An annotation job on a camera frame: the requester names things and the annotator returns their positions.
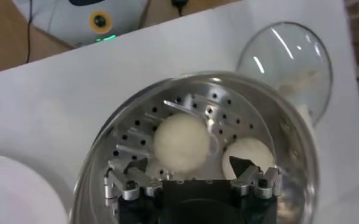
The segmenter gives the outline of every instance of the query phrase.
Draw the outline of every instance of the green indicator light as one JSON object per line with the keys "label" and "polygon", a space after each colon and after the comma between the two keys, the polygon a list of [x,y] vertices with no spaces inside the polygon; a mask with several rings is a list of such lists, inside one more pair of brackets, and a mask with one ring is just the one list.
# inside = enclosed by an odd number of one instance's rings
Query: green indicator light
{"label": "green indicator light", "polygon": [[110,37],[105,37],[104,40],[111,40],[116,37],[117,37],[116,35],[111,35]]}

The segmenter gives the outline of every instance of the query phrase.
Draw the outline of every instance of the white appliance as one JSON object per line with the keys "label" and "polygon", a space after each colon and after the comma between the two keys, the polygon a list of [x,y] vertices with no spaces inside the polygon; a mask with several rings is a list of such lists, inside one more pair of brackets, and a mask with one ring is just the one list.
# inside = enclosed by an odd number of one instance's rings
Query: white appliance
{"label": "white appliance", "polygon": [[[32,24],[80,47],[137,30],[148,0],[31,0]],[[30,0],[13,0],[29,20]]]}

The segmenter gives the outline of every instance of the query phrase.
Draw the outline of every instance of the white plate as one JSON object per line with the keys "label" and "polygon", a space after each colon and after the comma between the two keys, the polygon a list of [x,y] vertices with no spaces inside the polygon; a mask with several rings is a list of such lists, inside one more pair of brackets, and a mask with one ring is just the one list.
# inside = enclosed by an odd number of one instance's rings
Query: white plate
{"label": "white plate", "polygon": [[0,156],[0,224],[63,224],[67,215],[59,196],[21,163]]}

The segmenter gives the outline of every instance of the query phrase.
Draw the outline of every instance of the white table surface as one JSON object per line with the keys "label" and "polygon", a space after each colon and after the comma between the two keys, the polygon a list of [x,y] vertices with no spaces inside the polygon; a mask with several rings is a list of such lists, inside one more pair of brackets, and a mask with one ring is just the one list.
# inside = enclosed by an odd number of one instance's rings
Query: white table surface
{"label": "white table surface", "polygon": [[294,21],[325,44],[329,107],[315,127],[319,207],[359,186],[359,98],[341,0],[247,0],[0,72],[0,155],[45,177],[66,208],[83,160],[109,115],[132,94],[184,72],[234,71],[265,26]]}

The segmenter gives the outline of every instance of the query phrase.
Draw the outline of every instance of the black cable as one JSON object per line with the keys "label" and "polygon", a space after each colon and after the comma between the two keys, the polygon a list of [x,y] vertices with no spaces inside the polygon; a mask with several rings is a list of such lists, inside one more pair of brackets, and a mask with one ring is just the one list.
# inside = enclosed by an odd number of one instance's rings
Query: black cable
{"label": "black cable", "polygon": [[171,0],[172,6],[178,9],[179,16],[182,16],[182,10],[187,5],[188,0]]}
{"label": "black cable", "polygon": [[29,20],[27,22],[27,57],[26,57],[25,64],[27,64],[30,60],[30,27],[32,26],[32,20],[33,20],[32,11],[33,11],[33,0],[30,0],[29,1]]}

